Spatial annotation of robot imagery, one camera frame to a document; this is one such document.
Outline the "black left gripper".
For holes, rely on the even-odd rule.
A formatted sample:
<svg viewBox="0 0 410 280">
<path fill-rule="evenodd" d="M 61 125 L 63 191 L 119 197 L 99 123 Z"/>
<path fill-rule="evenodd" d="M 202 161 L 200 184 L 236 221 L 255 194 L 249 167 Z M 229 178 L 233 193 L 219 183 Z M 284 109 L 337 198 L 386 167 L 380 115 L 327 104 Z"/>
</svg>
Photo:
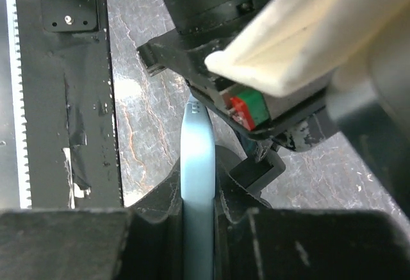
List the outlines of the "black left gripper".
<svg viewBox="0 0 410 280">
<path fill-rule="evenodd" d="M 194 97 L 250 140 L 307 151 L 336 134 L 325 108 L 328 75 L 286 97 L 272 97 L 210 72 L 205 57 L 232 39 L 227 32 L 181 35 L 173 29 L 139 46 L 138 55 L 152 76 L 165 69 L 182 76 Z"/>
</svg>

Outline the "phone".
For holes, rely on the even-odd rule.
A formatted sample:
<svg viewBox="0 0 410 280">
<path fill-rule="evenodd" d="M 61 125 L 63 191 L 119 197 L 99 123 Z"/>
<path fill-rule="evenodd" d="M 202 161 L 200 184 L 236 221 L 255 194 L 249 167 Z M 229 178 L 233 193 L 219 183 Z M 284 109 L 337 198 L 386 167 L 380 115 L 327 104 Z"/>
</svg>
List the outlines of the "phone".
<svg viewBox="0 0 410 280">
<path fill-rule="evenodd" d="M 194 96 L 184 109 L 180 139 L 183 278 L 214 278 L 215 139 L 206 107 Z"/>
</svg>

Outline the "black phone stand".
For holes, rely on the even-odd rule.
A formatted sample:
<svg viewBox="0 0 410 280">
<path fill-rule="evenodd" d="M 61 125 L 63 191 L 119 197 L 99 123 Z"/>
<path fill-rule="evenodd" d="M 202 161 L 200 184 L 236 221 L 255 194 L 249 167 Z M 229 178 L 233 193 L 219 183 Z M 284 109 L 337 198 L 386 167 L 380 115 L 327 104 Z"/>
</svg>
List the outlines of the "black phone stand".
<svg viewBox="0 0 410 280">
<path fill-rule="evenodd" d="M 232 150 L 217 145 L 216 161 L 219 176 L 225 175 L 233 178 L 259 202 L 269 208 L 272 207 L 268 201 L 261 197 L 262 189 L 266 188 L 286 169 L 286 165 L 275 150 L 270 149 L 260 162 L 256 162 L 252 156 L 241 160 Z"/>
</svg>

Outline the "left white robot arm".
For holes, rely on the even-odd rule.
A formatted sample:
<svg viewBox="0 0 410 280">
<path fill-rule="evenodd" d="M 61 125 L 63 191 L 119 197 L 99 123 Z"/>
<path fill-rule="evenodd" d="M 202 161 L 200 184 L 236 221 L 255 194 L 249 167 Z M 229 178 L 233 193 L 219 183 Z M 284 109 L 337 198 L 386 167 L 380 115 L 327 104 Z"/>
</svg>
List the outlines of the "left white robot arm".
<svg viewBox="0 0 410 280">
<path fill-rule="evenodd" d="M 163 0 L 138 48 L 243 136 L 304 152 L 341 132 L 409 213 L 409 0 Z"/>
</svg>

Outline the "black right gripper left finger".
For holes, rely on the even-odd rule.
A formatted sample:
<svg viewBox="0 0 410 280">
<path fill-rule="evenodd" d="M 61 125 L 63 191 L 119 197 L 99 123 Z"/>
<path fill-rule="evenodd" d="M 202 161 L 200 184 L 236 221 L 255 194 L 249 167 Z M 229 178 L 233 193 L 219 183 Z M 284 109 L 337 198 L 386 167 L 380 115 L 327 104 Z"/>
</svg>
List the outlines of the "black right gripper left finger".
<svg viewBox="0 0 410 280">
<path fill-rule="evenodd" d="M 181 279 L 180 168 L 121 209 L 4 211 L 2 279 Z"/>
</svg>

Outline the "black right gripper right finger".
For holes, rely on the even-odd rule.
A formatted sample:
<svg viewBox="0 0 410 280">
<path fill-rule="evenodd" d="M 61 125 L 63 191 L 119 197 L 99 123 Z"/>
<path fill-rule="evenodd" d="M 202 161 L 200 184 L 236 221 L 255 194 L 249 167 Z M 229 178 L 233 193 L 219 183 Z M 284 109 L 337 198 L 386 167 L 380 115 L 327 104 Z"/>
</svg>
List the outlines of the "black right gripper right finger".
<svg viewBox="0 0 410 280">
<path fill-rule="evenodd" d="M 217 166 L 216 279 L 408 279 L 409 239 L 377 210 L 273 209 Z"/>
</svg>

